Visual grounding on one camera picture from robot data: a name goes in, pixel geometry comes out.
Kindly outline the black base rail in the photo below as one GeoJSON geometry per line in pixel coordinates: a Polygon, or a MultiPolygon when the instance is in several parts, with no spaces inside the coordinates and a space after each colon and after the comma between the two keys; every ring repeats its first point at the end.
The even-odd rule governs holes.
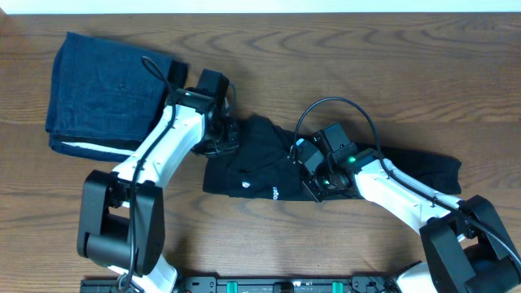
{"type": "Polygon", "coordinates": [[[178,293],[399,293],[383,277],[351,278],[184,278],[173,286],[178,293]]]}

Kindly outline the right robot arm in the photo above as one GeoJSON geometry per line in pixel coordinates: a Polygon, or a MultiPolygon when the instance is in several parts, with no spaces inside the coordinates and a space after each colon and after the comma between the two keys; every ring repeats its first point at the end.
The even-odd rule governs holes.
{"type": "Polygon", "coordinates": [[[487,199],[463,200],[421,183],[379,146],[359,149],[338,124],[295,138],[289,157],[315,201],[365,199],[420,236],[425,261],[391,277],[381,292],[507,292],[520,284],[520,256],[487,199]]]}

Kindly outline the black t-shirt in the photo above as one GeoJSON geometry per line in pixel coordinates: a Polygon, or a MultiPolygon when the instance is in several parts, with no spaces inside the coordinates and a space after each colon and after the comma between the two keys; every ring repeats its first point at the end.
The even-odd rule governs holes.
{"type": "MultiPolygon", "coordinates": [[[[203,191],[243,199],[311,201],[300,187],[300,170],[288,158],[294,133],[263,116],[239,121],[239,148],[208,158],[203,191]]],[[[385,158],[421,183],[459,195],[462,162],[450,156],[384,146],[385,158]]]]}

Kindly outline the folded black garment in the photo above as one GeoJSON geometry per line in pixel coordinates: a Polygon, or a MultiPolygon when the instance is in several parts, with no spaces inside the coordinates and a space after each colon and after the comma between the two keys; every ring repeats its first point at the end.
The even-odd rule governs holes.
{"type": "MultiPolygon", "coordinates": [[[[154,70],[154,73],[161,71],[170,83],[173,91],[185,87],[188,73],[187,63],[183,63],[172,56],[169,56],[168,58],[154,59],[154,62],[157,65],[157,69],[154,70]]],[[[169,91],[167,86],[160,77],[157,78],[155,90],[155,124],[160,120],[163,109],[167,104],[168,95],[169,91]]]]}

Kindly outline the folded dark blue jeans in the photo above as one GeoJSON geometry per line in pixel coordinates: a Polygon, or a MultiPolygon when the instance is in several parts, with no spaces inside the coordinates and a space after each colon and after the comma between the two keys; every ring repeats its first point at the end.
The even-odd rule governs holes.
{"type": "Polygon", "coordinates": [[[171,55],[67,33],[51,75],[45,129],[52,151],[109,162],[134,153],[154,128],[166,91],[142,57],[167,77],[185,68],[171,55]]]}

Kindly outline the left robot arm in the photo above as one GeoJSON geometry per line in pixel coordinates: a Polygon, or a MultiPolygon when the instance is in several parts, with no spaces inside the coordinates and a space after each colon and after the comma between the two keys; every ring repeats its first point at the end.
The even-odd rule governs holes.
{"type": "Polygon", "coordinates": [[[118,273],[84,279],[82,292],[173,292],[177,270],[164,258],[164,189],[189,153],[215,157],[239,146],[225,95],[230,81],[205,69],[196,87],[169,92],[147,138],[111,172],[94,170],[82,189],[80,256],[118,273]]]}

